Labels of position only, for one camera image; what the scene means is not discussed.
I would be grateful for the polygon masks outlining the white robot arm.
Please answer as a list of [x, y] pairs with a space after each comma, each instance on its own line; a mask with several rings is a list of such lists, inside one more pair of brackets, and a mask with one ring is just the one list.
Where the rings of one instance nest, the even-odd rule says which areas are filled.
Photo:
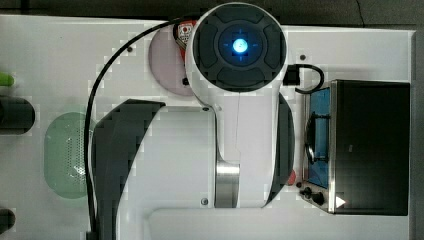
[[89, 239], [151, 240], [159, 209], [266, 206], [292, 168], [287, 67], [284, 31], [264, 9], [235, 2], [206, 12], [185, 53], [196, 105], [129, 99], [95, 127]]

